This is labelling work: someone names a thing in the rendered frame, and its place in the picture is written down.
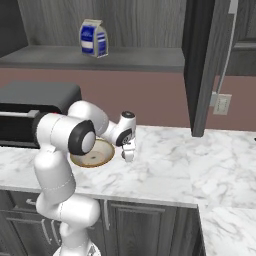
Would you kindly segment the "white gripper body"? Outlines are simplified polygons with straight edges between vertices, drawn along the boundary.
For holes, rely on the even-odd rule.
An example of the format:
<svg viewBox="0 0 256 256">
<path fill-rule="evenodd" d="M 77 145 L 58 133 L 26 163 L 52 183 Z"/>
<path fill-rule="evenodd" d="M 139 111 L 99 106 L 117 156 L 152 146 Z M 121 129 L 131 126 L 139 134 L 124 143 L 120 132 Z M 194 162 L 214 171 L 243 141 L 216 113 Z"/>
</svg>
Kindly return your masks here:
<svg viewBox="0 0 256 256">
<path fill-rule="evenodd" d="M 135 140 L 129 141 L 122 146 L 122 157 L 126 162 L 132 162 L 135 152 Z"/>
</svg>

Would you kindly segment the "white and brown bowl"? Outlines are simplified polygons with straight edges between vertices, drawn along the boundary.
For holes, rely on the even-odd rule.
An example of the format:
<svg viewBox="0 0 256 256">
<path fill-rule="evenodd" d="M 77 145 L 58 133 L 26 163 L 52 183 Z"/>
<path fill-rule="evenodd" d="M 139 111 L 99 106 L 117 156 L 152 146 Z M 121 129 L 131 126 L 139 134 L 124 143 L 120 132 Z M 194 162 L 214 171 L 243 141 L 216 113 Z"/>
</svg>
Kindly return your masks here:
<svg viewBox="0 0 256 256">
<path fill-rule="evenodd" d="M 83 156 L 70 155 L 70 159 L 77 166 L 95 168 L 108 163 L 114 155 L 114 146 L 106 140 L 97 138 L 89 153 Z"/>
</svg>

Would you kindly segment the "dark grey base cupboard door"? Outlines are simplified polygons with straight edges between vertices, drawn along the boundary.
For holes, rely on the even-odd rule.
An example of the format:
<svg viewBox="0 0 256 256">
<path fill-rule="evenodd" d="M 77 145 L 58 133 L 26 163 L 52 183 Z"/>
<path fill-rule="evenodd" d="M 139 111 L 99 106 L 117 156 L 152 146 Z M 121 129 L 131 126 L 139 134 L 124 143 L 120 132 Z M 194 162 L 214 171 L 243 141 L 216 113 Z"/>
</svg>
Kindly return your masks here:
<svg viewBox="0 0 256 256">
<path fill-rule="evenodd" d="M 3 211 L 2 214 L 4 220 L 17 233 L 28 256 L 53 256 L 60 247 L 55 242 L 51 221 L 46 217 L 36 213 L 11 211 Z M 43 218 L 45 219 L 48 235 L 52 240 L 51 245 L 46 241 L 41 227 Z"/>
<path fill-rule="evenodd" d="M 176 207 L 111 202 L 109 256 L 170 256 Z"/>
</svg>

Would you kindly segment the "black toaster oven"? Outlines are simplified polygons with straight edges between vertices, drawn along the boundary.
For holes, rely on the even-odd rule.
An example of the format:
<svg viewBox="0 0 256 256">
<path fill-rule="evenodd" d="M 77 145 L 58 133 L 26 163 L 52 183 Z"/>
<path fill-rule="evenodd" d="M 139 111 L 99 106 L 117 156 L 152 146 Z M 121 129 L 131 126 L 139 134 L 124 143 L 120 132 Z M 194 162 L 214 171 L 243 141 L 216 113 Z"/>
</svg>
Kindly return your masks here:
<svg viewBox="0 0 256 256">
<path fill-rule="evenodd" d="M 0 146 L 38 149 L 30 111 L 66 115 L 82 99 L 81 89 L 67 82 L 14 81 L 0 88 Z"/>
</svg>

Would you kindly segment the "dark grey drawer front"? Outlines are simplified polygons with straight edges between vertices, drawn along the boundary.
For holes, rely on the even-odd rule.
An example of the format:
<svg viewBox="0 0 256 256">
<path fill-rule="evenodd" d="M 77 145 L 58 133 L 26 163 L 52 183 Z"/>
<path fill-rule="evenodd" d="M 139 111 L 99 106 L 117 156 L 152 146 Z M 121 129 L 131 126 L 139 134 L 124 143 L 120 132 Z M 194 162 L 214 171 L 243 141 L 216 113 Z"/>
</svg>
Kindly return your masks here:
<svg viewBox="0 0 256 256">
<path fill-rule="evenodd" d="M 9 194 L 15 209 L 23 209 L 23 210 L 30 210 L 30 211 L 36 210 L 36 205 L 35 206 L 29 205 L 26 203 L 26 200 L 32 199 L 34 202 L 36 202 L 39 196 L 38 193 L 10 191 Z"/>
</svg>

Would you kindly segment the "blue and white milk carton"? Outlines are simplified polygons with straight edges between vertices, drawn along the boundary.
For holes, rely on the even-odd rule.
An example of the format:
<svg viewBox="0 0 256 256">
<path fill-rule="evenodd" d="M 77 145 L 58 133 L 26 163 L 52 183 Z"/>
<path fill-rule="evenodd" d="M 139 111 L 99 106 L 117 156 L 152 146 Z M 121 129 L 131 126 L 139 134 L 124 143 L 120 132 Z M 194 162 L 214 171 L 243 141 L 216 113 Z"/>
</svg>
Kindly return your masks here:
<svg viewBox="0 0 256 256">
<path fill-rule="evenodd" d="M 108 35 L 102 20 L 85 19 L 80 27 L 79 42 L 83 54 L 95 58 L 108 55 Z"/>
</svg>

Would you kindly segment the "dark grey upper cupboard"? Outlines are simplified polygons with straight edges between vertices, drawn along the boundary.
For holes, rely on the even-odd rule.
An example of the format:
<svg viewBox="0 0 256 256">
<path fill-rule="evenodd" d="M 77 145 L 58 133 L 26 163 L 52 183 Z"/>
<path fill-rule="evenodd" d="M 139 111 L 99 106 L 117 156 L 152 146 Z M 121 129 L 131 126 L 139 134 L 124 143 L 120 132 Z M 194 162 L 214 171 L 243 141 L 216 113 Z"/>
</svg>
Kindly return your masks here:
<svg viewBox="0 0 256 256">
<path fill-rule="evenodd" d="M 256 76 L 256 0 L 224 0 L 228 14 L 221 34 L 217 74 Z"/>
</svg>

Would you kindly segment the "grey wall shelf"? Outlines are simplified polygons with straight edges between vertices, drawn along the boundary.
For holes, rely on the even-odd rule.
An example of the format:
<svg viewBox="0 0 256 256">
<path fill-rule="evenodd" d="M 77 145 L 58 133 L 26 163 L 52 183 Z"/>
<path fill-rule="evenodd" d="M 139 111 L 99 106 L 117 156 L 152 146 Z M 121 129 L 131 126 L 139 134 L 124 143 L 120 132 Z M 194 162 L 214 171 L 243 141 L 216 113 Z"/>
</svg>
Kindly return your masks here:
<svg viewBox="0 0 256 256">
<path fill-rule="evenodd" d="M 1 68 L 182 73 L 184 65 L 180 48 L 110 47 L 96 58 L 76 46 L 27 46 L 0 58 Z"/>
</svg>

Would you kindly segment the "white wall socket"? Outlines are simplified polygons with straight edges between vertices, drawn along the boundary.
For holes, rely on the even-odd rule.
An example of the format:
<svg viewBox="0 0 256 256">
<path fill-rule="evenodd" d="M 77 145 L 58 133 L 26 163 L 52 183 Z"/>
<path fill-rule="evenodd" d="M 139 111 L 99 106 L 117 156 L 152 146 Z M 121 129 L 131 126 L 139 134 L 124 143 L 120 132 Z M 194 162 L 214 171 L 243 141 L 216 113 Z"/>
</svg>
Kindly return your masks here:
<svg viewBox="0 0 256 256">
<path fill-rule="evenodd" d="M 214 105 L 214 115 L 226 115 L 230 106 L 232 95 L 231 94 L 219 94 Z"/>
</svg>

